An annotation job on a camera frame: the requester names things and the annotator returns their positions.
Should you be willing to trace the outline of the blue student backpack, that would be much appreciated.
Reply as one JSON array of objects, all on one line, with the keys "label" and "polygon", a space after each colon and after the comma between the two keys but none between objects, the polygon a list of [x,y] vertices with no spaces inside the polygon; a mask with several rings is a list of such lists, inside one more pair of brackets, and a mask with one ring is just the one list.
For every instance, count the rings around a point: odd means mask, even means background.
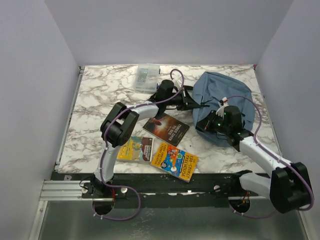
[{"label": "blue student backpack", "polygon": [[252,137],[256,110],[252,91],[243,82],[227,75],[203,73],[187,88],[200,107],[192,111],[196,132],[219,147],[240,150],[240,142]]}]

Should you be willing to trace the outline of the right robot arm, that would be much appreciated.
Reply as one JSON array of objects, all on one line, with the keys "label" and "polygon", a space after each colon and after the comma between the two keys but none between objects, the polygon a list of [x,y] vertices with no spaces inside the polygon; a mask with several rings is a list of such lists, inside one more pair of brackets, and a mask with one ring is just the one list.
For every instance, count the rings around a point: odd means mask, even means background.
[{"label": "right robot arm", "polygon": [[245,129],[238,107],[225,104],[212,110],[196,123],[196,129],[225,135],[230,146],[251,158],[268,174],[263,177],[251,171],[241,172],[238,179],[230,183],[234,195],[254,192],[270,200],[282,214],[292,210],[307,211],[313,207],[315,198],[306,166],[300,162],[292,163],[259,143],[255,135]]}]

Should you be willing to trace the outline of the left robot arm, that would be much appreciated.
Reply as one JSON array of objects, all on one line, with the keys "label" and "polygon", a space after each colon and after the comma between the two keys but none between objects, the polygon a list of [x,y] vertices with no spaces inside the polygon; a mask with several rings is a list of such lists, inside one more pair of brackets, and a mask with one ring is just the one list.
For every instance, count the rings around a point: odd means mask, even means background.
[{"label": "left robot arm", "polygon": [[197,103],[188,93],[192,86],[178,89],[173,81],[163,80],[156,92],[144,103],[126,106],[116,103],[100,126],[104,141],[103,151],[94,177],[90,183],[93,191],[101,198],[107,197],[111,191],[108,183],[114,176],[114,166],[118,152],[132,135],[138,121],[150,119],[162,114],[168,106],[176,106],[179,111],[204,108],[207,105]]}]

